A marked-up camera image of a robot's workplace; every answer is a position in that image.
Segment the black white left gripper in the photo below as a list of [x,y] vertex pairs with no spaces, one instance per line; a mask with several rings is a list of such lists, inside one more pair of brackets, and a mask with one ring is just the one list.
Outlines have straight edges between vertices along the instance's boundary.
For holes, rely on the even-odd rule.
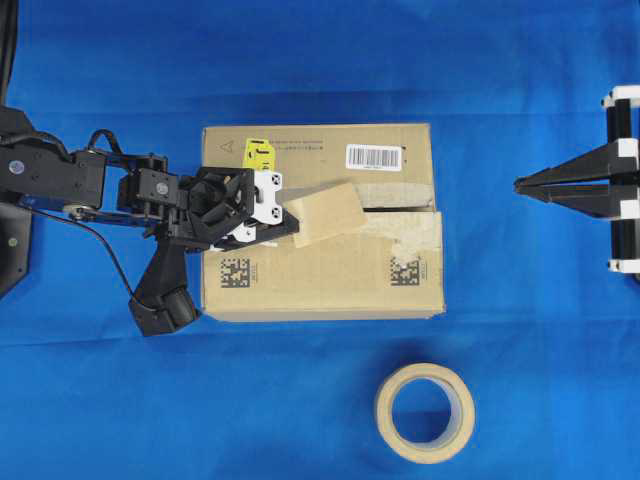
[[299,232],[277,202],[283,176],[271,170],[202,167],[178,183],[169,240],[189,251],[233,251]]

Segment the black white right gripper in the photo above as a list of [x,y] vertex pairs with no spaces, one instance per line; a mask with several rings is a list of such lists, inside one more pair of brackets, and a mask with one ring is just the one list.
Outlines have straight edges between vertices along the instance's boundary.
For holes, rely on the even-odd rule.
[[[611,219],[611,259],[608,268],[638,280],[639,139],[632,134],[632,113],[639,108],[639,85],[615,86],[601,104],[606,111],[609,143],[555,167],[517,178],[514,182],[515,192],[590,217]],[[633,155],[632,171],[612,176],[611,164],[618,158],[619,148],[623,153]],[[629,193],[631,197],[617,200],[610,193],[609,186],[604,184],[554,185],[609,177],[611,187],[616,187],[618,193]]]

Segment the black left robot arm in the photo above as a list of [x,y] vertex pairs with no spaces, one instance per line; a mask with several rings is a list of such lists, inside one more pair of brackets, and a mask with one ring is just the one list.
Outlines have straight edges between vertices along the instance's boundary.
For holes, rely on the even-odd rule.
[[298,232],[298,219],[276,201],[282,186],[281,174],[246,168],[175,175],[163,156],[123,153],[106,129],[69,152],[24,112],[1,110],[1,196],[21,207],[141,227],[191,252],[229,251]]

